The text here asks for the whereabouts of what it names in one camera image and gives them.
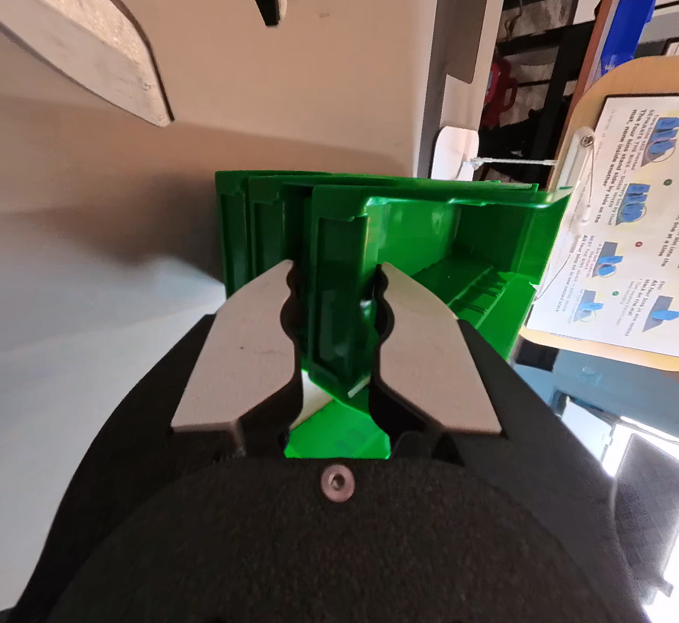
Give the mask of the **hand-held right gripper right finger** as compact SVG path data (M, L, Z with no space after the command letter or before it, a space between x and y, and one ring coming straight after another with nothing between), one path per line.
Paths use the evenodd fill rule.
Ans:
M455 313L390 263L376 271L369 414L391 449L436 449L448 435L503 429Z

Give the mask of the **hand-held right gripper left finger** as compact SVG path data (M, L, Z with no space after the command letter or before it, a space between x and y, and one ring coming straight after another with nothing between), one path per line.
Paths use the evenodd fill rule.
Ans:
M226 432L240 454L281 454L303 407L295 264L279 262L230 296L176 408L175 433Z

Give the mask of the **grey desk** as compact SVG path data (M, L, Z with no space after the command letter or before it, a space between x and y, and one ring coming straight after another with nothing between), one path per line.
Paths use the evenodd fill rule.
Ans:
M446 73L454 0L121 0L174 117L155 126L1 33L1 609L20 599L89 443L224 298L214 173L414 176L425 134L475 128Z

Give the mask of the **printed instruction sheet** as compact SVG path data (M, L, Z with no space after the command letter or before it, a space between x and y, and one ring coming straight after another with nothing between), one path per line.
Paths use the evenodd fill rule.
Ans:
M526 330L678 356L678 95L607 98Z

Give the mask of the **instruction sheet on board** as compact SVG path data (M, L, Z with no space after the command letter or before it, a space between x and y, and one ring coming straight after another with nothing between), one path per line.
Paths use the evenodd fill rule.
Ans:
M588 127L593 131L601 114L604 102L607 98L619 95L629 96L665 94L678 94L678 57L651 57L634 59L623 66L615 68L611 73L600 79L597 84L595 84L576 105L573 116L570 119L569 126L565 133L564 144L562 146L558 160L565 160L565 156L571 144L573 135L578 129L582 127ZM565 198L566 212L568 202L570 201L570 189L566 187L557 187L557 173L558 171L555 169L553 176L549 181L548 188L555 190L556 195L559 198ZM543 283L545 274L542 277L540 285ZM630 364L659 369L661 371L670 373L678 372L678 357L662 356L652 354L650 352L636 351L591 341L554 337L544 332L531 332L526 330L527 321L528 318L520 330L521 337L526 340L530 340L542 345L550 345L558 349L577 351L596 357L605 357L622 362L628 362Z

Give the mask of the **blue box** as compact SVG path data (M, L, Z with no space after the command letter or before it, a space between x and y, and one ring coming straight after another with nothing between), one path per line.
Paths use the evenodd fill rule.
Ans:
M619 0L600 57L604 76L634 58L644 28L652 19L657 0Z

